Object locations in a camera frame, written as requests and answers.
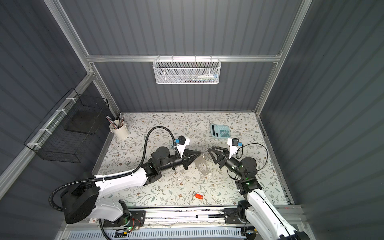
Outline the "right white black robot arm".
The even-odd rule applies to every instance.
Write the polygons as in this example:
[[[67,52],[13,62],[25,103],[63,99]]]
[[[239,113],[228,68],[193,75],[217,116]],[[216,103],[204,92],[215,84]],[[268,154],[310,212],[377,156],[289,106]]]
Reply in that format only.
[[[238,161],[226,148],[208,149],[214,164],[236,174],[235,184],[245,199],[238,204],[239,219],[252,224],[264,240],[308,240],[305,232],[298,232],[284,219],[269,201],[257,180],[257,161],[246,157]]]

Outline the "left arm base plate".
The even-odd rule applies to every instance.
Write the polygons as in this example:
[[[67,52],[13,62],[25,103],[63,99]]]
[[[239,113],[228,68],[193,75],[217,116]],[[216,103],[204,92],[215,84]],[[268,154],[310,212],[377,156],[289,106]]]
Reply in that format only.
[[[116,221],[110,222],[104,220],[104,228],[118,228],[118,227],[142,227],[146,219],[146,211],[130,211],[129,214],[123,214]]]

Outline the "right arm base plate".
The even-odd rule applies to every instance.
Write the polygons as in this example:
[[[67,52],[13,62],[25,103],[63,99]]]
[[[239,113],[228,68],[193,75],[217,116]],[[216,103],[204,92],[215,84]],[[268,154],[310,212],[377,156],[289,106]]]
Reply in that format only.
[[[229,224],[245,224],[247,222],[245,210],[242,207],[225,208],[225,223]]]

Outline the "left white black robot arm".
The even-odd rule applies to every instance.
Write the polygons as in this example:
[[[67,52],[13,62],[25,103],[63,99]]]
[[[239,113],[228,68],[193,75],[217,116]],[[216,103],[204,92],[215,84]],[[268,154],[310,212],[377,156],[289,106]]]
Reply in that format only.
[[[171,155],[166,147],[160,147],[152,153],[152,157],[141,168],[126,177],[118,178],[112,175],[113,180],[102,178],[100,182],[79,183],[69,186],[61,194],[65,222],[75,224],[86,218],[97,218],[113,223],[115,226],[127,226],[133,223],[126,203],[119,200],[117,203],[107,200],[114,192],[124,189],[141,187],[152,184],[162,177],[162,171],[183,166],[185,170],[201,155],[199,151],[185,149],[178,158]]]

